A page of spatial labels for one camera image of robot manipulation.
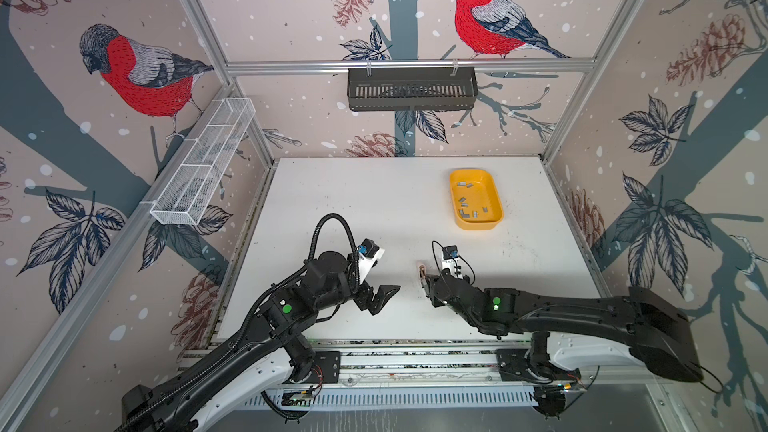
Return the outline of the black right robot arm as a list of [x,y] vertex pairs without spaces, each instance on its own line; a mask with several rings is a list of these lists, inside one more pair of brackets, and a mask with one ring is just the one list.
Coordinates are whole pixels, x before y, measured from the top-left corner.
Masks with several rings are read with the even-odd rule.
[[703,370],[688,317],[649,289],[625,296],[550,297],[513,288],[480,289],[449,273],[421,277],[426,297],[447,306],[478,332],[559,332],[606,339],[628,347],[631,357],[664,379],[695,383]]

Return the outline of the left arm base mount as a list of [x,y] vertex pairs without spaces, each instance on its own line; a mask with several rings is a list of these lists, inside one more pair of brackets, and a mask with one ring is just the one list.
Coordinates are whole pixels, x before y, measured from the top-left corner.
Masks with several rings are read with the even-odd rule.
[[283,421],[299,423],[319,401],[326,383],[340,376],[339,351],[316,352],[312,362],[302,363],[278,388],[260,393],[262,402]]

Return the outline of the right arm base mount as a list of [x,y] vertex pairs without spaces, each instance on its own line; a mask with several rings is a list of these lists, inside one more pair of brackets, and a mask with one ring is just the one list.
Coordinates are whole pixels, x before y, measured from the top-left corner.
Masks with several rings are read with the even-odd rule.
[[582,393],[595,383],[600,367],[589,383],[582,381],[578,368],[566,370],[556,365],[548,353],[548,332],[534,332],[527,350],[503,348],[495,351],[497,370],[503,382],[524,382],[533,386],[533,409],[546,419],[560,419],[575,405]]

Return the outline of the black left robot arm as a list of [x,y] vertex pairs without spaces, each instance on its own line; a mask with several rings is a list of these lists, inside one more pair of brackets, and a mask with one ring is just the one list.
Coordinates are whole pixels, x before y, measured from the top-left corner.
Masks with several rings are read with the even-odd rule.
[[265,290],[230,338],[174,378],[123,396],[119,430],[207,431],[246,400],[306,380],[316,368],[304,333],[323,310],[354,302],[376,315],[399,291],[365,280],[383,254],[370,239],[356,243],[341,215],[325,215],[302,266]]

